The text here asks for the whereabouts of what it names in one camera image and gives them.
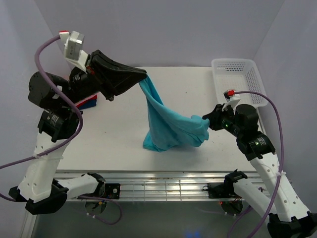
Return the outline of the teal t-shirt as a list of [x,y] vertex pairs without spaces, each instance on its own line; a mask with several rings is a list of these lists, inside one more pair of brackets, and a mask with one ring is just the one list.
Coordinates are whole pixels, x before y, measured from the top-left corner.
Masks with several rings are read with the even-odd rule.
[[185,117],[166,107],[149,77],[139,86],[146,97],[149,123],[143,148],[163,152],[176,146],[199,147],[209,139],[208,119]]

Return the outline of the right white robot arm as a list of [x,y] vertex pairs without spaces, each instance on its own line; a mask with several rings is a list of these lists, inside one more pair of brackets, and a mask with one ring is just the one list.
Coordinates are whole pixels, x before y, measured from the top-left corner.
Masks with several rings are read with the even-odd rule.
[[236,137],[239,150],[261,177],[270,197],[265,196],[241,171],[225,176],[226,195],[246,200],[262,217],[272,238],[307,238],[317,230],[317,215],[300,200],[286,174],[280,171],[278,158],[270,139],[258,130],[257,110],[247,104],[235,109],[221,104],[203,116],[214,131],[226,130]]

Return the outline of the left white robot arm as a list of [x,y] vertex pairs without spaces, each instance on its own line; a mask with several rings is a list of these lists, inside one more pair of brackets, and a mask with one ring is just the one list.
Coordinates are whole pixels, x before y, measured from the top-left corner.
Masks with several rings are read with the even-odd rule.
[[[112,101],[146,77],[145,70],[115,62],[98,50],[88,55],[83,69],[73,68],[68,79],[49,74],[50,81],[74,104],[97,93]],[[39,72],[29,81],[28,99],[42,108],[43,113],[34,159],[22,182],[10,189],[10,197],[24,202],[33,215],[55,213],[67,200],[82,195],[104,197],[107,185],[99,174],[87,173],[67,180],[54,178],[69,139],[79,128],[79,115],[55,95]]]

